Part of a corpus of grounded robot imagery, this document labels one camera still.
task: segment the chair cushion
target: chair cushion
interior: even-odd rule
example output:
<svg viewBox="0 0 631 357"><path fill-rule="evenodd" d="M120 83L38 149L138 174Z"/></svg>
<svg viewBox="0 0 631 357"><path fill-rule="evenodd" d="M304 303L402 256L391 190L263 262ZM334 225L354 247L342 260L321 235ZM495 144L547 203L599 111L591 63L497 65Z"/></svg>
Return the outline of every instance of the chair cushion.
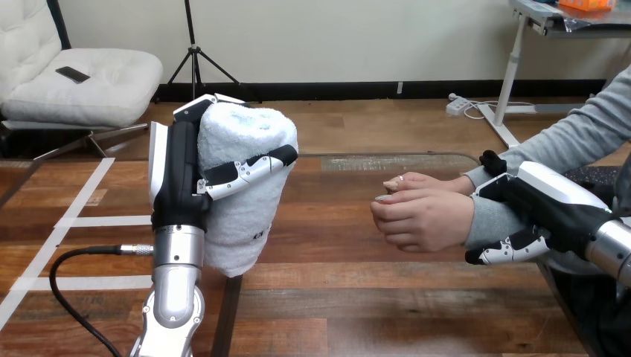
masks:
<svg viewBox="0 0 631 357"><path fill-rule="evenodd" d="M55 72L70 66L90 76L76 84ZM2 106L8 120L120 128L147 110L162 76L160 60L140 51L61 51L44 71L16 87Z"/></svg>
<svg viewBox="0 0 631 357"><path fill-rule="evenodd" d="M42 73L60 51L46 0L0 1L0 107L15 87Z"/></svg>

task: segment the orange container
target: orange container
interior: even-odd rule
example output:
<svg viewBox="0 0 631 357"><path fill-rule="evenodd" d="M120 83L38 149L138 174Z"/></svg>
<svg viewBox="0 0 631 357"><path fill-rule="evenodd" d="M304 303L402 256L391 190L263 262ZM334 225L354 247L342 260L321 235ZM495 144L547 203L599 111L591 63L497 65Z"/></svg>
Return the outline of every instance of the orange container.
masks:
<svg viewBox="0 0 631 357"><path fill-rule="evenodd" d="M603 11L613 9L615 0L559 0L559 4L584 11Z"/></svg>

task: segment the person's arm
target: person's arm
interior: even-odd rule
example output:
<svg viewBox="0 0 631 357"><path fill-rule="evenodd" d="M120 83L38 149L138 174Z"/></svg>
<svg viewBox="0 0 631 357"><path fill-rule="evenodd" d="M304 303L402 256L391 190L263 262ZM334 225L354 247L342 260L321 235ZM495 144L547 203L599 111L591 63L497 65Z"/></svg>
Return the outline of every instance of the person's arm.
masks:
<svg viewBox="0 0 631 357"><path fill-rule="evenodd" d="M535 161L558 173L591 164L616 151L631 139L631 67L585 106L543 130L523 144L500 155L515 175L524 161ZM465 174L474 186L492 179L483 167ZM465 242L479 248L525 228L528 219L506 204L474 198L475 214Z"/></svg>
<svg viewBox="0 0 631 357"><path fill-rule="evenodd" d="M534 161L558 173L591 164L631 139L631 67L621 72L585 106L538 135L500 155L508 172L516 174L524 161ZM492 177L483 167L465 174L477 187Z"/></svg>

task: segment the black cable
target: black cable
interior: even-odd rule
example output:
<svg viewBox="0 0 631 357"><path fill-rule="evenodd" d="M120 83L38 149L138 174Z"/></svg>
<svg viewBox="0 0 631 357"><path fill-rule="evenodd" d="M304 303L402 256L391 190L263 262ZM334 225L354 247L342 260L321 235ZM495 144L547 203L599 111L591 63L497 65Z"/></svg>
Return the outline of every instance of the black cable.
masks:
<svg viewBox="0 0 631 357"><path fill-rule="evenodd" d="M85 327L94 337L98 338L102 344L107 347L107 349L112 353L114 357L122 357L121 354L116 350L116 347L110 342L105 336L103 336L98 330L92 326L83 316L77 312L70 303L61 295L59 288L57 287L57 269L60 267L61 263L63 263L68 258L76 257L77 255L84 254L111 254L111 255L121 255L121 247L119 245L111 245L105 247L88 247L81 249L74 249L73 251L68 251L61 255L61 257L55 260L53 266L51 267L51 273L48 275L48 279L51 281L51 290L53 291L53 295L57 301L60 302L61 306L70 314L72 317L77 320L81 326Z"/></svg>

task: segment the chair leg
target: chair leg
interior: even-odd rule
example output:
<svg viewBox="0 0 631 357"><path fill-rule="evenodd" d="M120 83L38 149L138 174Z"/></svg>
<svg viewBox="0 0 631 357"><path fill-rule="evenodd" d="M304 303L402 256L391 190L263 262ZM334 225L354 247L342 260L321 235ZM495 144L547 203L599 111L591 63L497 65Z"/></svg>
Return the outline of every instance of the chair leg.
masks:
<svg viewBox="0 0 631 357"><path fill-rule="evenodd" d="M77 139L75 141L72 141L70 144L66 144L62 147L59 147L55 150L51 150L49 152L47 152L46 154L37 156L34 161L38 161L38 160L48 160L49 158L54 158L56 156L65 154L67 152L71 152L72 150L75 149L79 149L80 147L85 146L86 144L86 138L81 138L81 139Z"/></svg>
<svg viewBox="0 0 631 357"><path fill-rule="evenodd" d="M91 134L90 137L94 138L95 141L98 141L98 140L103 140L103 139L114 138L119 135L127 134L128 132L135 132L135 131L143 130L143 129L145 130L149 129L149 124L136 124L136 125L127 126L121 129L107 130L105 132L98 132L96 134Z"/></svg>
<svg viewBox="0 0 631 357"><path fill-rule="evenodd" d="M92 147L97 150L101 158L107 158L107 154L103 151L103 149L100 148L99 144L95 141L92 135L89 135L87 139L88 143L90 143Z"/></svg>

